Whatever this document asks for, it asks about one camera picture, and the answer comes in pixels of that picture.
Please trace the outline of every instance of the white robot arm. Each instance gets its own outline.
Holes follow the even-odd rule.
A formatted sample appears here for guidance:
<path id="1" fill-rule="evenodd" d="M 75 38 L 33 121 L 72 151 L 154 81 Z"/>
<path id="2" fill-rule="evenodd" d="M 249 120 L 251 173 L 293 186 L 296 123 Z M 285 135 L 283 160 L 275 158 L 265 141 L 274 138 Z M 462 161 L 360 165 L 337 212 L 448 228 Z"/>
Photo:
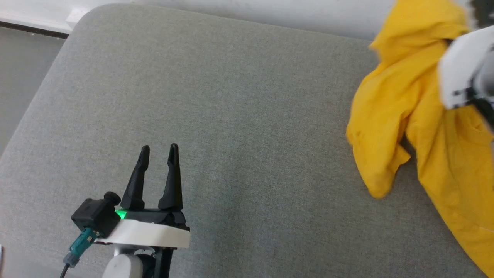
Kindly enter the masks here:
<path id="1" fill-rule="evenodd" d="M 438 67 L 446 109 L 474 105 L 494 130 L 494 26 L 458 37 Z"/>
<path id="2" fill-rule="evenodd" d="M 178 146 L 172 144 L 168 155 L 168 177 L 158 208 L 145 209 L 142 200 L 144 173 L 149 164 L 149 146 L 142 148 L 125 193 L 120 197 L 107 192 L 104 199 L 86 199 L 72 215 L 82 231 L 64 258 L 65 268 L 76 266 L 93 243 L 112 244 L 115 256 L 103 278 L 168 278 L 173 251 L 188 248 L 190 228 L 182 213 L 182 183 Z M 115 210 L 120 204 L 121 210 Z M 136 254 L 139 250 L 151 254 Z"/>

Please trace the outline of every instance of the gray cushion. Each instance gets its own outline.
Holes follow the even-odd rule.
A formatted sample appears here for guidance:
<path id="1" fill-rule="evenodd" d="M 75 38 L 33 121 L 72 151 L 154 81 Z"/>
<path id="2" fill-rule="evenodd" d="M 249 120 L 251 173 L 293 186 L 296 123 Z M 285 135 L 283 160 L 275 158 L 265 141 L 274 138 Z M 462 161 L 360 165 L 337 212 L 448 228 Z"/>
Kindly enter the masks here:
<path id="1" fill-rule="evenodd" d="M 151 147 L 156 206 L 180 146 L 189 249 L 170 277 L 478 277 L 404 166 L 384 200 L 345 139 L 369 42 L 151 6 L 87 14 L 0 161 L 0 243 L 62 269 L 85 198 Z M 93 246 L 69 273 L 99 277 Z"/>

